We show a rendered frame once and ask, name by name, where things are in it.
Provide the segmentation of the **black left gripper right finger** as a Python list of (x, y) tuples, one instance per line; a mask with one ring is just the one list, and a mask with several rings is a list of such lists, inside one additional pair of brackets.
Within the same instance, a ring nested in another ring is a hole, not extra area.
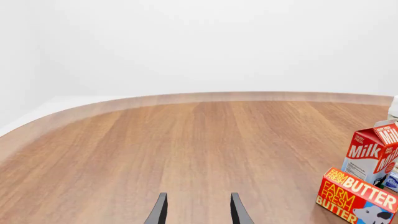
[(230, 211), (233, 224), (254, 224), (236, 192), (231, 193)]

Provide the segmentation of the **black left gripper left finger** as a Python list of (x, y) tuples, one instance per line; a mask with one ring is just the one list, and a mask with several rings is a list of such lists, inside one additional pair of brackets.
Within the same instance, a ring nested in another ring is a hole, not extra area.
[(165, 224), (167, 219), (167, 194), (162, 192), (144, 224)]

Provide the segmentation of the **red butter box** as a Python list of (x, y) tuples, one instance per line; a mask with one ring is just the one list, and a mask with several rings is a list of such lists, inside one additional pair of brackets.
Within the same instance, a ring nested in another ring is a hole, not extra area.
[(350, 224), (391, 224), (398, 196), (336, 167), (322, 178), (316, 203)]

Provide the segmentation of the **red and white milk carton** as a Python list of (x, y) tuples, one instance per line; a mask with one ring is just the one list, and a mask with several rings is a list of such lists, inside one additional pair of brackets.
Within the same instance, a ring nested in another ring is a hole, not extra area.
[(355, 131), (341, 170), (384, 188), (398, 162), (398, 125), (385, 120)]

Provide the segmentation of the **blue and white box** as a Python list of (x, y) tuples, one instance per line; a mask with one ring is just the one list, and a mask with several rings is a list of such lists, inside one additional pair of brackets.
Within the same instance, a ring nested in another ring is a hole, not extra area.
[(398, 193), (398, 167), (394, 167), (391, 171), (385, 186), (390, 190)]

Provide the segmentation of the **white bottle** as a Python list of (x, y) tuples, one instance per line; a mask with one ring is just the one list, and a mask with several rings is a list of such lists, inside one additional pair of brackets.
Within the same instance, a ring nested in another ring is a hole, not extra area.
[(387, 114), (388, 120), (394, 120), (398, 123), (398, 95), (394, 96)]

